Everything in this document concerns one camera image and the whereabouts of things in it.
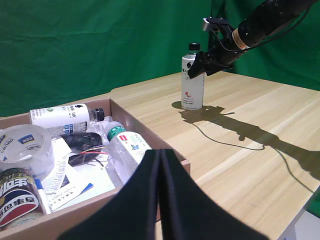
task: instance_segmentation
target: can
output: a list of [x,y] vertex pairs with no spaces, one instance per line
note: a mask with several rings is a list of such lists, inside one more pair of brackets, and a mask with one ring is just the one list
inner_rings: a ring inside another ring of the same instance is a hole
[[27,172],[17,167],[0,172],[0,231],[45,215],[35,181]]

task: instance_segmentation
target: light wood surface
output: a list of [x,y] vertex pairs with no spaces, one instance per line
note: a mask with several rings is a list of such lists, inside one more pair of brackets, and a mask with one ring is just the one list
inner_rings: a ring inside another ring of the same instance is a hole
[[320,185],[319,91],[219,72],[205,78],[205,106],[185,111],[176,73],[86,100],[104,97],[182,153],[217,204],[271,239]]

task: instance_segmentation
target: plastic bottle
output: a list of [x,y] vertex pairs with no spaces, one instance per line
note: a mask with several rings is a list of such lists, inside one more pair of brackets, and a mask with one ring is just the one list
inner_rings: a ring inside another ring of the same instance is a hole
[[141,163],[146,150],[151,149],[143,137],[125,127],[117,121],[110,122],[106,127],[107,139],[109,140],[109,160],[125,184]]
[[191,79],[188,76],[188,70],[194,63],[199,50],[199,43],[190,43],[189,53],[182,57],[181,106],[186,110],[197,110],[204,104],[205,74]]
[[48,129],[52,138],[84,132],[90,124],[105,119],[102,108],[90,109],[85,104],[73,104],[33,109],[29,112],[30,123]]

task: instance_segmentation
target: tape roll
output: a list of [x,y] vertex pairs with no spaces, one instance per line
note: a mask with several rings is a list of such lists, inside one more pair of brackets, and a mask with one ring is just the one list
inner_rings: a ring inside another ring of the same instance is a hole
[[53,169],[54,160],[51,136],[43,127],[23,124],[0,131],[0,172],[23,168],[43,180]]

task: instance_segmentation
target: white paper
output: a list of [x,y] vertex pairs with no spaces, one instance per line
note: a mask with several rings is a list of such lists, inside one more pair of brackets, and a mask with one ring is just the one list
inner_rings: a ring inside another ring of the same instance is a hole
[[47,195],[53,195],[61,187],[65,177],[66,165],[71,153],[70,147],[62,137],[52,140],[52,149],[54,155],[54,167],[50,174],[41,181],[43,190]]
[[53,212],[79,196],[90,183],[69,164],[66,165],[65,176],[63,179],[66,181],[63,181],[61,188],[55,194],[46,195]]
[[81,177],[93,184],[93,187],[69,201],[60,209],[72,206],[115,189],[115,186],[105,168],[108,163],[108,155],[100,154],[96,158],[102,163],[103,167],[96,160],[92,160],[86,164],[75,166],[73,168],[81,175]]

